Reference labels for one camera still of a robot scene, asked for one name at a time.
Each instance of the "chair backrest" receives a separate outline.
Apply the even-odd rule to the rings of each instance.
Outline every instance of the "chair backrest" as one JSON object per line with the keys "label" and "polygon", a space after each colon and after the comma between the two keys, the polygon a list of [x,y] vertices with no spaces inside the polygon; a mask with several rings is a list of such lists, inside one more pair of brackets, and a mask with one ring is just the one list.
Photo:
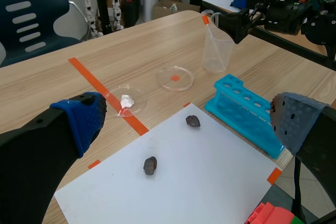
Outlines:
{"label": "chair backrest", "polygon": [[68,0],[0,0],[0,42],[6,52],[29,52],[56,35],[54,22],[68,11]]}

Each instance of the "dark brown rock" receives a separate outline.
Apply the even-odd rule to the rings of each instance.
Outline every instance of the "dark brown rock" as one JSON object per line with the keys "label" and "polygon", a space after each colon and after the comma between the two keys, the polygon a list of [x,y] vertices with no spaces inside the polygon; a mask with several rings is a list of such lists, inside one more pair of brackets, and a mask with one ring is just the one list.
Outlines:
{"label": "dark brown rock", "polygon": [[157,164],[158,162],[155,157],[147,158],[143,165],[143,169],[145,170],[146,175],[153,175]]}
{"label": "dark brown rock", "polygon": [[191,127],[201,127],[201,123],[195,115],[190,115],[185,120],[187,121],[187,124]]}

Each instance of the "orange tape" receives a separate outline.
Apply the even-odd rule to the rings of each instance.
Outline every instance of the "orange tape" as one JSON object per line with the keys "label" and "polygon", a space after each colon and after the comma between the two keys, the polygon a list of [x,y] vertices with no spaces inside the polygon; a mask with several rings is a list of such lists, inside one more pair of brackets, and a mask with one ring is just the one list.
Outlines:
{"label": "orange tape", "polygon": [[172,81],[178,81],[178,80],[180,80],[180,78],[181,78],[181,77],[179,77],[178,75],[174,75],[174,76],[171,76],[171,77],[170,77],[170,79],[171,79]]}
{"label": "orange tape", "polygon": [[96,160],[96,161],[94,161],[91,165],[89,165],[88,166],[88,168],[89,169],[92,169],[92,168],[94,168],[96,165],[98,165],[98,164],[100,164],[100,160],[98,159],[98,160]]}
{"label": "orange tape", "polygon": [[204,25],[209,24],[209,19],[208,19],[208,17],[207,17],[206,15],[203,15],[203,16],[202,16],[202,20],[203,20],[203,22],[204,22]]}
{"label": "orange tape", "polygon": [[[76,58],[69,59],[69,62],[77,69],[77,71],[99,92],[101,93],[106,101],[117,111],[121,110],[121,105],[118,99],[110,93],[110,91],[105,88],[101,82],[91,74],[91,72],[84,67],[82,63]],[[148,129],[134,116],[125,117],[124,120],[140,135],[148,132]]]}
{"label": "orange tape", "polygon": [[273,170],[273,172],[271,173],[271,175],[269,175],[267,181],[271,185],[273,185],[280,175],[281,175],[281,170],[279,170],[278,168],[275,167],[275,169]]}

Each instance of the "tile floor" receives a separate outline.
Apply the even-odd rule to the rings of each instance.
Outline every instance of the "tile floor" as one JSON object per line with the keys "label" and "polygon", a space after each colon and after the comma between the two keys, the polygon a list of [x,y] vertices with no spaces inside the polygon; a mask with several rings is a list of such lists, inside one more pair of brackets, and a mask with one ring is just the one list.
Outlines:
{"label": "tile floor", "polygon": [[[293,158],[275,182],[276,185],[291,197],[295,195],[294,163]],[[335,206],[326,191],[324,191],[314,175],[304,165],[301,165],[300,189],[302,205],[316,217],[321,218],[335,210]]]}

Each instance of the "white paper sheet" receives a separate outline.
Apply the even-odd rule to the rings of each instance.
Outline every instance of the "white paper sheet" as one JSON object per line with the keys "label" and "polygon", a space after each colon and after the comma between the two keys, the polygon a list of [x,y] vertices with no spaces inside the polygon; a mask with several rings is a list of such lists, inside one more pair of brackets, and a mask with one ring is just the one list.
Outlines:
{"label": "white paper sheet", "polygon": [[209,4],[212,5],[216,5],[220,8],[229,10],[233,13],[237,13],[240,11],[240,9],[230,6],[233,0],[203,0],[203,1],[208,2]]}
{"label": "white paper sheet", "polygon": [[[201,127],[187,125],[188,115]],[[157,169],[147,176],[143,163],[151,156]],[[244,223],[270,188],[275,167],[190,104],[55,197],[69,224]]]}

